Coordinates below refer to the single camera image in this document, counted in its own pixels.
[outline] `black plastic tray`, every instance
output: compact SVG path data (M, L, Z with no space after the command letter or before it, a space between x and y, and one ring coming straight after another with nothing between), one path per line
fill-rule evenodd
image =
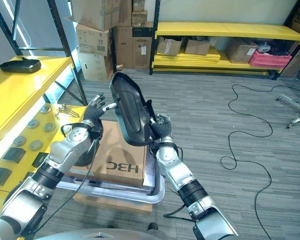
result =
M152 101L145 101L139 86L126 74L117 72L110 83L117 103L115 114L125 141L133 146L146 146L158 139L150 119L156 121Z

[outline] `white paper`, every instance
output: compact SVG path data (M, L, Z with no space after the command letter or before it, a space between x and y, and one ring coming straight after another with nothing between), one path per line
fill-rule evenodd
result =
M141 47L141 55L147 55L147 46Z
M255 50L256 50L255 48L250 48L250 50L248 51L247 55L251 56L252 54L254 54Z

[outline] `yellow table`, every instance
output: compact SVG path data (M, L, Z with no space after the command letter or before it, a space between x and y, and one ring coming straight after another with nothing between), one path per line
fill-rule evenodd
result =
M39 100L62 71L72 65L70 57L28 58L40 60L41 69L30 74L9 73L0 69L0 139Z

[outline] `black tray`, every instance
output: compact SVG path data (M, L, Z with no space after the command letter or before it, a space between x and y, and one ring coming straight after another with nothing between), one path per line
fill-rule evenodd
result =
M115 114L125 141L133 146L146 146L157 140L150 125L150 118L156 121L152 101L145 101L139 86L128 75L117 72L109 87L117 103Z
M22 58L21 61L7 61L0 65L4 72L30 74L41 68L41 62L37 59Z

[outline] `black rubber part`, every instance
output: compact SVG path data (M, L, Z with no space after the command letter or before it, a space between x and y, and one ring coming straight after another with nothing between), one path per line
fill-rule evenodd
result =
M20 223L14 220L12 217L1 216L0 219L7 222L12 227L14 234L18 234L21 231Z
M55 189L63 176L61 171L44 162L32 176L32 179L47 188Z
M189 207L194 202L208 196L204 187L197 180L193 180L184 185L178 193L186 207Z

